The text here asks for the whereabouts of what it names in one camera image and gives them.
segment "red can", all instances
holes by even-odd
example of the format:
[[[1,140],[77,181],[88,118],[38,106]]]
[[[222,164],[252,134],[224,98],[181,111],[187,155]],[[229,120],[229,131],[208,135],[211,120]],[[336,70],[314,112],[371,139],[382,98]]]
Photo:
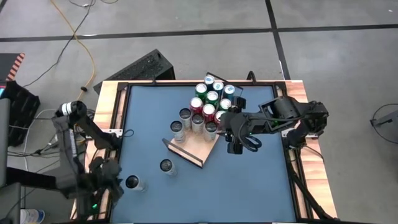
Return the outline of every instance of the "red can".
[[[223,113],[225,113],[225,111],[218,111],[216,113],[216,116],[214,117],[214,122],[217,124],[218,127],[220,127],[221,125],[221,115],[223,115]]]
[[[211,104],[206,104],[203,106],[203,117],[205,118],[205,122],[214,121],[214,113],[216,108]]]
[[[189,104],[189,109],[193,114],[201,114],[203,103],[199,97],[194,97]]]

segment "black case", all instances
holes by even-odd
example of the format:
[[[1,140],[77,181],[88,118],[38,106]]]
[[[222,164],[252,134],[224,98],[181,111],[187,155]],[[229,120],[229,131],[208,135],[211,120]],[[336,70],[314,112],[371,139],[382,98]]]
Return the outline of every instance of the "black case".
[[[173,65],[155,49],[106,80],[175,80],[175,74]],[[101,86],[102,82],[93,87],[97,94]]]

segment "yellow cable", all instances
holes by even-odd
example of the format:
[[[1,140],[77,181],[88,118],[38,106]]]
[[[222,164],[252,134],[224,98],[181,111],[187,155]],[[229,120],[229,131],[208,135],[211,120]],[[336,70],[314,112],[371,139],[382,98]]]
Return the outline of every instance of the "yellow cable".
[[[93,56],[91,55],[90,51],[87,49],[87,47],[80,42],[80,40],[77,38],[76,32],[74,30],[74,28],[72,27],[72,25],[70,24],[70,22],[68,21],[68,19],[65,17],[65,15],[62,13],[62,11],[58,8],[58,6],[56,5],[56,3],[53,0],[50,0],[51,3],[54,5],[54,7],[57,9],[57,11],[61,14],[61,16],[63,17],[63,19],[65,20],[65,22],[67,22],[69,28],[72,30],[73,32],[73,36],[75,37],[76,41],[86,50],[86,52],[88,53],[88,55],[90,56],[91,59],[91,64],[93,66],[93,72],[91,73],[91,77],[90,79],[87,81],[85,87],[87,88],[87,86],[93,81],[94,77],[95,77],[95,63],[94,63],[94,59]],[[79,94],[79,97],[77,98],[77,100],[80,100],[82,94],[84,93],[84,91],[82,90]]]

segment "blue table surface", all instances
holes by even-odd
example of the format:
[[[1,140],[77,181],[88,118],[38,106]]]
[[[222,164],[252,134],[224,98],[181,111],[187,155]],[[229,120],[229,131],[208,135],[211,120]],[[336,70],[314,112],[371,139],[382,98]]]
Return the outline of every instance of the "blue table surface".
[[[170,152],[162,138],[172,139],[170,123],[188,108],[192,86],[134,86],[131,90],[125,130],[134,135],[123,140],[119,175],[124,195],[114,207],[114,223],[186,222],[293,222],[294,210],[280,134],[257,135],[263,146],[243,155],[226,152],[219,138],[201,169]],[[273,99],[268,86],[244,87],[245,111],[257,112],[258,104]],[[159,169],[171,159],[177,176]],[[147,184],[145,192],[125,186],[137,175]]]

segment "can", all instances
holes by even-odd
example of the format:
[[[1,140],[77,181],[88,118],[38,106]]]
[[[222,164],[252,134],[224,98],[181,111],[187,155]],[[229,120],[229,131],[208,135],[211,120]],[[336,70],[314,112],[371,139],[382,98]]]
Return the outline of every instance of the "can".
[[[220,129],[221,126],[221,115],[223,115],[225,111],[218,111],[216,113],[216,116],[214,116],[214,122],[217,124],[218,129]]]
[[[215,91],[210,91],[206,95],[206,104],[211,104],[214,107],[217,107],[218,103],[218,94]]]
[[[203,114],[203,117],[205,118],[205,122],[214,121],[215,112],[216,112],[216,108],[213,105],[208,104],[208,105],[203,106],[202,114]]]
[[[217,92],[219,95],[221,95],[222,91],[224,88],[224,83],[221,81],[214,81],[213,83],[213,91]]]
[[[193,114],[201,114],[203,102],[199,97],[194,97],[189,104],[189,108]]]
[[[220,106],[218,107],[219,111],[228,111],[228,108],[230,108],[232,105],[231,100],[229,99],[222,99],[220,101]]]
[[[201,114],[195,114],[192,116],[192,131],[194,134],[202,134],[204,125],[205,119]]]
[[[216,135],[217,135],[217,124],[212,121],[207,122],[205,125],[205,133],[203,134],[205,140],[212,141],[216,139]]]
[[[189,131],[192,128],[191,124],[192,112],[188,108],[180,110],[180,120],[184,126],[184,130]]]
[[[232,101],[233,97],[235,94],[235,86],[232,85],[226,85],[224,87],[224,96],[223,98],[229,99]]]
[[[126,179],[126,187],[131,190],[144,192],[147,184],[136,175],[131,175]]]
[[[165,174],[170,175],[172,177],[177,175],[177,170],[174,166],[174,163],[170,159],[162,160],[162,162],[160,162],[160,169]]]
[[[183,127],[184,126],[181,121],[173,121],[172,124],[170,124],[170,129],[174,134],[174,140],[176,142],[182,143],[185,141],[185,132]]]
[[[195,87],[195,96],[199,97],[199,99],[201,99],[202,102],[204,102],[206,100],[206,93],[207,93],[206,85],[203,83],[197,84],[197,86]]]
[[[20,223],[28,224],[28,223],[37,223],[40,224],[44,220],[45,213],[43,210],[36,209],[21,209],[21,213],[19,215]]]
[[[207,75],[205,76],[205,85],[207,87],[207,91],[213,90],[213,83],[215,79],[213,75]]]

